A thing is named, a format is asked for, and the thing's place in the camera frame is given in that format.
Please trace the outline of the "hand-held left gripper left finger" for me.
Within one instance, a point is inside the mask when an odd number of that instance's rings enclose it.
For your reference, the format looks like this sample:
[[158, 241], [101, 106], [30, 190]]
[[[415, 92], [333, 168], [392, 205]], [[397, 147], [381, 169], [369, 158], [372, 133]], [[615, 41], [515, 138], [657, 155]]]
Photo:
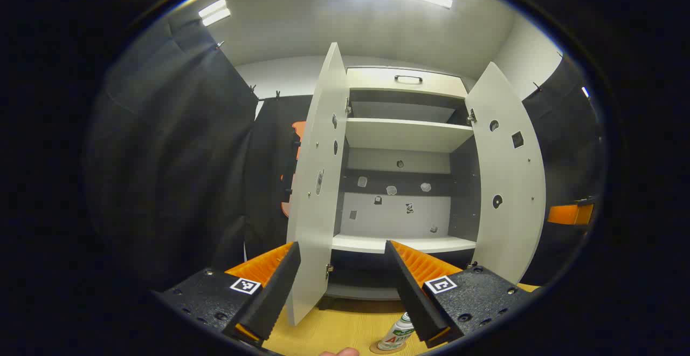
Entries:
[[300, 264], [300, 245], [288, 242], [228, 270], [201, 269], [155, 296], [212, 332], [261, 346], [286, 304]]

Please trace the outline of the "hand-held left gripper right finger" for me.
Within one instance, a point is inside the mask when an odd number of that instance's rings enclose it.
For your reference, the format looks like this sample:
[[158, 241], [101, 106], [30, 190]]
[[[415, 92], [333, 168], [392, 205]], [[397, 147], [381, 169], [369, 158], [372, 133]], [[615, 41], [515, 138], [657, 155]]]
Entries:
[[384, 254], [400, 301], [429, 348], [474, 341], [505, 326], [534, 299], [533, 292], [477, 263], [461, 269], [393, 240]]

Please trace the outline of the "white drink bottle green label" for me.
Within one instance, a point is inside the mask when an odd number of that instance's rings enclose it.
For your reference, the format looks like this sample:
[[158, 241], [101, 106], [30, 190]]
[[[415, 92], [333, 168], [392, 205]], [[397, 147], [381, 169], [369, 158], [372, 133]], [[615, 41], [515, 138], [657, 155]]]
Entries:
[[390, 327], [385, 336], [375, 344], [375, 349], [379, 351], [397, 351], [406, 344], [406, 341], [415, 331], [411, 317], [407, 312], [404, 312]]

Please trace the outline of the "cabinet door with cat sticker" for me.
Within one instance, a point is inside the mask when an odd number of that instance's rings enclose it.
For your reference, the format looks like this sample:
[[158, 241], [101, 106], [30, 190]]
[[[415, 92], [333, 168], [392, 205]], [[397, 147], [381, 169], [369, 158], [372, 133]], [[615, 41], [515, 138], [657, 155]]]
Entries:
[[473, 260], [511, 283], [527, 272], [542, 235], [546, 179], [532, 121], [495, 63], [466, 97], [480, 167], [479, 229]]

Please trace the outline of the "cabinet door with camera sticker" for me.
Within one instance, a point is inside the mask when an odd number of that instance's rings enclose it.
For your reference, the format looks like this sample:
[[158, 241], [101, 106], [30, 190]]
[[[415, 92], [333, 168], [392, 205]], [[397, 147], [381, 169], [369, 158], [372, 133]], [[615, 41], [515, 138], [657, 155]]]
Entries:
[[312, 96], [293, 177], [287, 239], [298, 243], [301, 263], [286, 302], [292, 326], [309, 314], [328, 286], [349, 95], [346, 68], [333, 42]]

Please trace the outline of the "white cabinet shelf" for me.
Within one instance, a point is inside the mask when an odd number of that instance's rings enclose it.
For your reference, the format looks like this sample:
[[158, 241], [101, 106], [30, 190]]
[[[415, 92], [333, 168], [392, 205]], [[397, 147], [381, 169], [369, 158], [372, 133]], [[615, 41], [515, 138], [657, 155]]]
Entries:
[[[336, 235], [331, 248], [345, 252], [382, 254], [385, 251], [387, 238], [370, 236]], [[436, 238], [395, 238], [395, 241], [415, 250], [431, 254], [440, 252], [457, 252], [474, 249], [476, 242], [455, 236]]]
[[366, 149], [450, 154], [473, 136], [472, 127], [436, 122], [348, 118], [350, 146]]

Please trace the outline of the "white cabinet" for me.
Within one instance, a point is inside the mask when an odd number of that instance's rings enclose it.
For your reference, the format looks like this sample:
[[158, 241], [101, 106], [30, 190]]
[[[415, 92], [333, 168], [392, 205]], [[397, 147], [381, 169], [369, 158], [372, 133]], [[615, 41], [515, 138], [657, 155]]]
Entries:
[[[423, 78], [421, 85], [394, 81]], [[468, 95], [461, 78], [394, 67], [347, 68], [350, 118], [436, 122], [469, 126]], [[480, 167], [474, 135], [450, 154], [354, 148], [346, 150], [334, 236], [436, 238], [476, 242], [480, 215]], [[432, 253], [463, 266], [474, 249]], [[326, 296], [369, 301], [398, 299], [384, 253], [331, 251], [335, 269]]]

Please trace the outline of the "small ceiling light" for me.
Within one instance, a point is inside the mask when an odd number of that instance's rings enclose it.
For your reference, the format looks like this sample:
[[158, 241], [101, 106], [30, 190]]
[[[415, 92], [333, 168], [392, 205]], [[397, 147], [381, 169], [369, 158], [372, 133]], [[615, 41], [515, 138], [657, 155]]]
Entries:
[[210, 26], [222, 19], [231, 17], [231, 10], [227, 7], [226, 0], [217, 0], [198, 12], [202, 24]]

